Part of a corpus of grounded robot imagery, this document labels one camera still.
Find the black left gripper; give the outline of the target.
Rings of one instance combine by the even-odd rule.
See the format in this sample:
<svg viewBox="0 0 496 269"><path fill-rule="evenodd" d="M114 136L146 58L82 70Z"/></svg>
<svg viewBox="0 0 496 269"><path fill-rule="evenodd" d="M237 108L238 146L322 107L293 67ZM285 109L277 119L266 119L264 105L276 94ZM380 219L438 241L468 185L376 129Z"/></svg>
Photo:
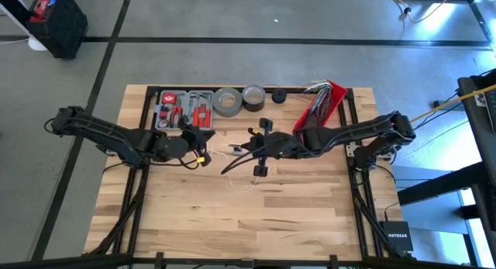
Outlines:
<svg viewBox="0 0 496 269"><path fill-rule="evenodd" d="M206 167L212 161L207 142L215 135L215 130L203 130L189 123L187 116L182 116L179 122L180 136L166 136L160 140L160 165L170 167ZM195 159L185 162L183 157L192 152Z"/></svg>

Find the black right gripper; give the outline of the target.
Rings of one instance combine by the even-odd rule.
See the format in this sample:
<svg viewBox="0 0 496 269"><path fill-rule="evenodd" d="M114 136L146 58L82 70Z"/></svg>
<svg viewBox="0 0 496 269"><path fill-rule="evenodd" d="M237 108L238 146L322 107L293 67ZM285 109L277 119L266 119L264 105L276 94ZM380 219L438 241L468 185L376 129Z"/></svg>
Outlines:
<svg viewBox="0 0 496 269"><path fill-rule="evenodd" d="M261 118L259 126L263 129L263 134L254 133L253 139L243 143L242 147L246 152L253 152L253 156L258 159L258 164L253 169L253 175L267 176L267 158L272 157L277 160L281 158L297 159L300 149L298 148L296 139L292 135L282 132L271 132L273 128L273 122L271 120Z"/></svg>

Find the grey plastic tool case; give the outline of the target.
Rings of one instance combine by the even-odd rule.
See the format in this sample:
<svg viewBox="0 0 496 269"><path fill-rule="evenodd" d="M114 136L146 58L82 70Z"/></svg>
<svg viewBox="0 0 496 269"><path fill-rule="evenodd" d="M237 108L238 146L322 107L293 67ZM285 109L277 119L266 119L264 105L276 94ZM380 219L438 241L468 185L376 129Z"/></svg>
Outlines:
<svg viewBox="0 0 496 269"><path fill-rule="evenodd" d="M211 109L211 123L210 127L202 127L202 118L200 117L200 122L199 122L199 128L203 130L209 130L212 128L212 112L213 112L213 105L212 105L212 98L214 95L213 91L184 91L184 90L163 90L158 92L158 102L156 103L155 107L155 118L154 118L154 129L160 130L160 131L168 131L168 130L179 130L179 127L175 128L170 128L169 127L169 118L171 115L171 110L175 105L171 104L163 104L162 103L162 94L165 92L173 92L177 96L177 101L175 105L180 104L182 109L183 109L183 116L187 116L189 118L189 123L192 124L192 119L193 119L193 110L195 107L190 106L190 93L191 92L202 92L206 93L210 97L210 102L208 104L208 107Z"/></svg>

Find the small grey tape roll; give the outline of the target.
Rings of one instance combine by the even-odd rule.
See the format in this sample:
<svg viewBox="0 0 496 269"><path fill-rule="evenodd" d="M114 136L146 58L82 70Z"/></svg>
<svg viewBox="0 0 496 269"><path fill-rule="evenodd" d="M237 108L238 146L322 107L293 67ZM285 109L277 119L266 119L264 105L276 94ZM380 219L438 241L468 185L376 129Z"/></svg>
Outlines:
<svg viewBox="0 0 496 269"><path fill-rule="evenodd" d="M258 112L264 107L266 92L259 85L246 86L242 91L243 107L249 112Z"/></svg>

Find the small claw hammer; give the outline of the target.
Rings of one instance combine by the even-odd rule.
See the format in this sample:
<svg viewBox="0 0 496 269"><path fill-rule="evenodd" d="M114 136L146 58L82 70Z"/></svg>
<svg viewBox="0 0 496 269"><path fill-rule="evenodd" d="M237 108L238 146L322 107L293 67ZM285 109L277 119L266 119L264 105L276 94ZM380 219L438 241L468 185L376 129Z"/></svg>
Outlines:
<svg viewBox="0 0 496 269"><path fill-rule="evenodd" d="M210 97L206 93L202 92L191 92L190 93L190 106L201 107L202 105L208 105L210 102Z"/></svg>

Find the red plastic bin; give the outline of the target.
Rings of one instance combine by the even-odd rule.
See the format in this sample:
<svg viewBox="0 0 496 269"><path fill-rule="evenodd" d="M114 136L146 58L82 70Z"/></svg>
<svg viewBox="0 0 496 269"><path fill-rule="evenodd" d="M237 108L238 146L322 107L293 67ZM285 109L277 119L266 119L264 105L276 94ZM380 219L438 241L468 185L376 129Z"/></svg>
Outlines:
<svg viewBox="0 0 496 269"><path fill-rule="evenodd" d="M324 126L345 98L347 89L330 80L321 80L304 87L303 93L315 94L315 97L294 125L293 134L299 130Z"/></svg>

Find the black Netgear router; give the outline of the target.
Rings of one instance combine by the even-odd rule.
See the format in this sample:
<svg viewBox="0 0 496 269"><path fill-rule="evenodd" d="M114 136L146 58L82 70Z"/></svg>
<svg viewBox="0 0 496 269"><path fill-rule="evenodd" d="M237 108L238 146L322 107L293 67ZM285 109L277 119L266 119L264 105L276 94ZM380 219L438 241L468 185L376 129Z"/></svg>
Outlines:
<svg viewBox="0 0 496 269"><path fill-rule="evenodd" d="M380 222L387 238L393 246L400 251L412 252L412 237L408 223L405 221L382 221Z"/></svg>

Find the black and red toolbox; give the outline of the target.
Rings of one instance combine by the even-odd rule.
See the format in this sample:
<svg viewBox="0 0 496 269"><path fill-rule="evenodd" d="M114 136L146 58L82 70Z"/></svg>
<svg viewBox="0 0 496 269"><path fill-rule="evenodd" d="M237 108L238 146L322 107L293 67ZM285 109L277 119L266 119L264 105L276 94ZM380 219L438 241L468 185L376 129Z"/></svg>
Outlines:
<svg viewBox="0 0 496 269"><path fill-rule="evenodd" d="M88 18L75 0L34 0L29 32L55 58L74 59L88 31Z"/></svg>

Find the black side desk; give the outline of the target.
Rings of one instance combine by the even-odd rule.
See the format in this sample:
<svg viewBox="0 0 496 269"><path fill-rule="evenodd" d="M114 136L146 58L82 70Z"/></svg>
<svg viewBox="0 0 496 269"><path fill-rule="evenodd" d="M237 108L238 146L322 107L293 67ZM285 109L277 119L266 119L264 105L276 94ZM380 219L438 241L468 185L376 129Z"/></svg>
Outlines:
<svg viewBox="0 0 496 269"><path fill-rule="evenodd" d="M401 205L409 205L463 188L479 191L473 207L463 207L466 219L480 219L483 228L496 236L496 68L482 75L458 80L481 161L422 182L398 193Z"/></svg>

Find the grey duct tape roll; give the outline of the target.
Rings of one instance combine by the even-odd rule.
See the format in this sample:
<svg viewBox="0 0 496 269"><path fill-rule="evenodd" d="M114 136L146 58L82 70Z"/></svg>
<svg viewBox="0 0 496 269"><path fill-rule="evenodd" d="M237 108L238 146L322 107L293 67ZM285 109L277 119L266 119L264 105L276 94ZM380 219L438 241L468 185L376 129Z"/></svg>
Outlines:
<svg viewBox="0 0 496 269"><path fill-rule="evenodd" d="M231 98L233 104L231 106L223 106L222 100L224 98ZM220 88L214 93L212 98L212 105L215 112L222 117L236 116L241 111L242 104L242 95L235 88Z"/></svg>

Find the red-handled pliers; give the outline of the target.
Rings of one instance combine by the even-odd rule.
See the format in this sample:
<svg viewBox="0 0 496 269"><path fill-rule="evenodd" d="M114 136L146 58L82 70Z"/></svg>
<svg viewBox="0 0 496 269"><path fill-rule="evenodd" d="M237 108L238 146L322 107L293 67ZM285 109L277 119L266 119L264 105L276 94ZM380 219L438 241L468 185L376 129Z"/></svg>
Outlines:
<svg viewBox="0 0 496 269"><path fill-rule="evenodd" d="M182 115L183 115L183 109L181 105L180 104L175 105L171 110L171 114L169 118L169 127L170 128L179 127L179 122L181 120Z"/></svg>

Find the black aluminium table frame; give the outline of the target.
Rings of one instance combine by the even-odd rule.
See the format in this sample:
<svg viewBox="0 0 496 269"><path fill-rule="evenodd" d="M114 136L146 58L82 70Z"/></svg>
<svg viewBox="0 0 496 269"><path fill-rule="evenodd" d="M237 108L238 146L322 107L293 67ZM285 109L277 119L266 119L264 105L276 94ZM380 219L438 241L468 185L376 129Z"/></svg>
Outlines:
<svg viewBox="0 0 496 269"><path fill-rule="evenodd" d="M130 85L115 124L154 129L158 92L163 85ZM373 140L345 143L310 159L267 158L267 176L254 176L258 159L243 149L232 155L230 144L242 145L253 133L291 134L308 106L310 94L290 87L276 105L266 101L259 112L242 110L232 118L212 114L215 135L207 142L212 159L206 167L123 164L104 174L97 203L97 226L108 228L100 244L79 257L47 260L36 247L26 262L0 264L0 269L112 269L152 264L232 265L237 267L316 266L327 269L479 269L417 261L397 251L376 220L372 187L395 196L385 174L354 184L358 171L353 151ZM328 128L377 118L360 117L354 90L336 109Z"/></svg>

